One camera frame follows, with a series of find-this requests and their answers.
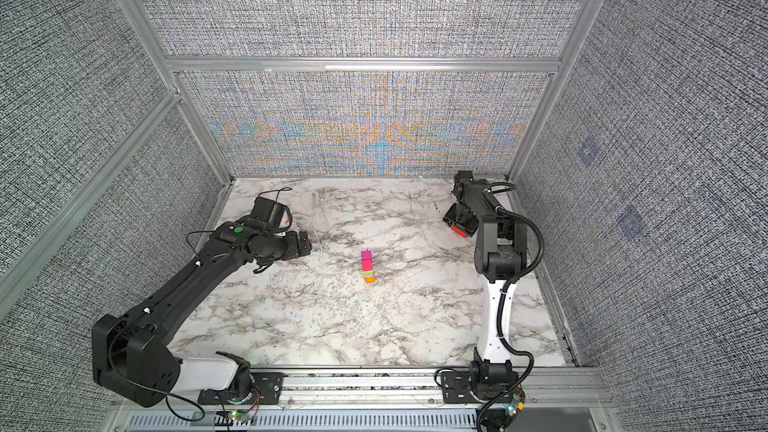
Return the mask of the red wood cylinder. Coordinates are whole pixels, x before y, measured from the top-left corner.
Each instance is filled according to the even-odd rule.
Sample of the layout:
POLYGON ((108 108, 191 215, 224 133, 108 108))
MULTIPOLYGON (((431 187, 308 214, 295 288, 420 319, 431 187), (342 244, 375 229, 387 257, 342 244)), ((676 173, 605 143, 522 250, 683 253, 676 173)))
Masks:
POLYGON ((457 227, 456 225, 451 226, 451 230, 457 235, 459 235, 460 237, 466 238, 468 236, 463 229, 457 227))

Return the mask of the pink wood cube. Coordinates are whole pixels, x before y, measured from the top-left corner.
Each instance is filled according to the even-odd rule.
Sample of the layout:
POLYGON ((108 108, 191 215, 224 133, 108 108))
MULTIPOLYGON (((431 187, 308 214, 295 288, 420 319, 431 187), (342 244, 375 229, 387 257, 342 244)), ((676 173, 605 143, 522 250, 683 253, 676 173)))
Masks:
POLYGON ((371 266, 373 264, 372 252, 369 250, 361 253, 361 262, 363 266, 371 266))

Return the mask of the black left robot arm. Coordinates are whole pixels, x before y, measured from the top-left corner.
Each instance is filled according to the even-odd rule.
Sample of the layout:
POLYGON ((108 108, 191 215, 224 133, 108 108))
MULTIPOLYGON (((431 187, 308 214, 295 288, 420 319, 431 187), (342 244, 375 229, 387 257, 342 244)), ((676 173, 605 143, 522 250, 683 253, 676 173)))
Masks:
POLYGON ((305 231, 264 229, 249 220, 219 226, 198 255, 158 290, 121 316, 106 314, 94 324, 94 382, 143 407, 191 391, 216 391, 236 402, 250 399, 247 360, 226 352, 180 358, 168 345, 197 306, 242 266, 254 262, 263 272, 311 250, 305 231))

